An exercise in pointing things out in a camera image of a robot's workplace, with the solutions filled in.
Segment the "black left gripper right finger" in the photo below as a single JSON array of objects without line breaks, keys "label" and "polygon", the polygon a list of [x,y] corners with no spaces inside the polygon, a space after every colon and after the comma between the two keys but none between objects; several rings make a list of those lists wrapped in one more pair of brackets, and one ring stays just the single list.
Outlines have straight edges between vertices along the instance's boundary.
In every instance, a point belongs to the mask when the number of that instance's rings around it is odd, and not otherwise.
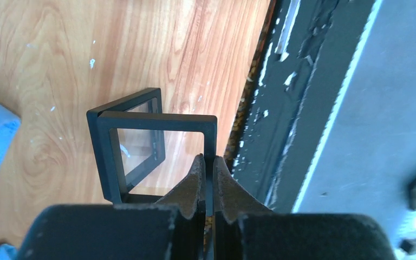
[{"label": "black left gripper right finger", "polygon": [[380,225],[362,214],[273,212],[213,160],[215,259],[394,259]]}]

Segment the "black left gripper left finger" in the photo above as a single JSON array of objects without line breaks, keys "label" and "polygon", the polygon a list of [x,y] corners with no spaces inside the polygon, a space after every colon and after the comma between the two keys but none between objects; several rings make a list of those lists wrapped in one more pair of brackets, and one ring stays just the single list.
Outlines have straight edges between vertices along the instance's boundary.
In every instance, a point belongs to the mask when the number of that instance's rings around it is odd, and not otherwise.
[{"label": "black left gripper left finger", "polygon": [[205,160],[150,204],[58,204],[34,220],[17,259],[202,259]]}]

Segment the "black square frame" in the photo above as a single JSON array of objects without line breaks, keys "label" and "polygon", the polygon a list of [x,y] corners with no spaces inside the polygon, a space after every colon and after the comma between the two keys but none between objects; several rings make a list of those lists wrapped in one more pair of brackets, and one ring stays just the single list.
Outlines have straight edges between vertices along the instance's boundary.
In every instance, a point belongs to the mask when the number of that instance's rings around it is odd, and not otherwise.
[{"label": "black square frame", "polygon": [[[147,203],[155,195],[129,192],[166,158],[165,131],[198,132],[204,136],[203,184],[209,204],[213,202],[213,164],[217,150],[217,117],[214,115],[163,113],[161,90],[147,88],[86,112],[103,197],[112,203]],[[119,129],[150,131],[151,154],[135,169],[124,172]]]}]

